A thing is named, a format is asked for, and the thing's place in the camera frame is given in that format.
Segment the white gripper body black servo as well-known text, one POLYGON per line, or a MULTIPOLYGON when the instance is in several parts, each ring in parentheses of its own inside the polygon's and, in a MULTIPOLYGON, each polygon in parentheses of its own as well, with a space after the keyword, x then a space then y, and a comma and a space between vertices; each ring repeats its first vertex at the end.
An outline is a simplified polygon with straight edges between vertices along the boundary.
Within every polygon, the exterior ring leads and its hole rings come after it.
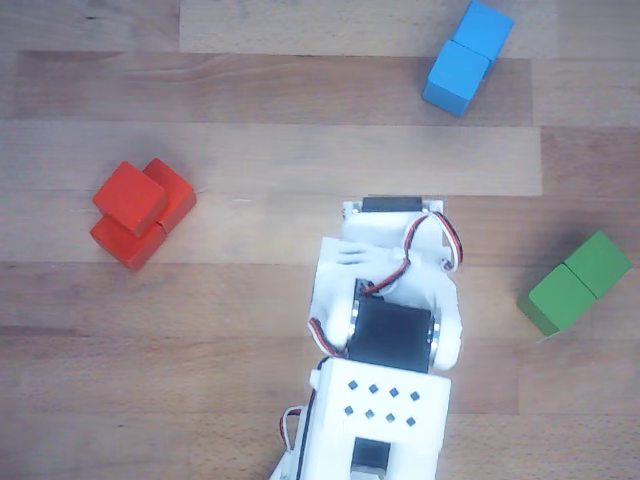
POLYGON ((420 196, 367 196, 342 205, 342 237, 379 247, 408 246, 454 272, 464 258, 462 242, 444 215, 444 201, 420 196))

